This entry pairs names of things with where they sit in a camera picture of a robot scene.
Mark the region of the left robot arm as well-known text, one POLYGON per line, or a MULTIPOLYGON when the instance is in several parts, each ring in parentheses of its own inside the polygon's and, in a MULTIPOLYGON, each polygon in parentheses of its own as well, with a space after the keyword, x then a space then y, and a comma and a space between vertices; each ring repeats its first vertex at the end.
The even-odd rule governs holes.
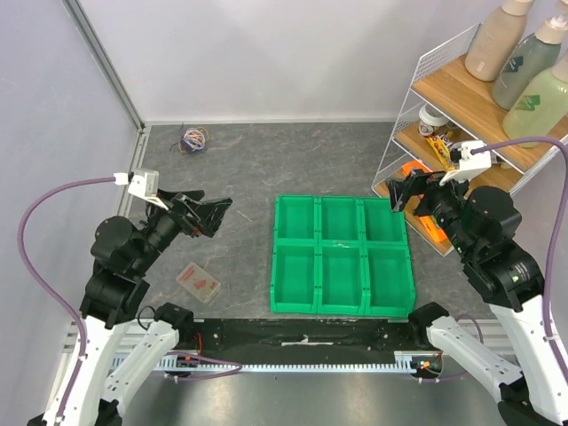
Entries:
POLYGON ((51 405, 29 424, 120 425, 158 362, 192 344, 193 313, 166 303, 126 360, 110 368, 149 289, 147 271, 180 234, 213 237, 233 203, 204 196, 202 190, 160 190, 155 203, 146 203, 139 225, 114 216, 97 227, 92 275, 79 309, 71 311, 79 330, 72 358, 51 405))

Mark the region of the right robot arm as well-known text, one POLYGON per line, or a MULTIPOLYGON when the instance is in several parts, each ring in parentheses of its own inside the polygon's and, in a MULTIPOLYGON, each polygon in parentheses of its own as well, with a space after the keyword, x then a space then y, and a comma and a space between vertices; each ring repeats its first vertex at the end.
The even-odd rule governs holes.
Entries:
POLYGON ((508 425, 565 425, 567 354, 544 313, 545 278, 536 260, 514 240, 522 221, 509 193, 467 182, 444 182, 444 173, 411 171, 385 184, 390 207, 401 212, 416 196, 416 216, 434 217, 461 258, 469 284, 501 323, 518 363, 512 365, 462 331, 437 303, 409 314, 407 341, 453 358, 492 395, 508 425))

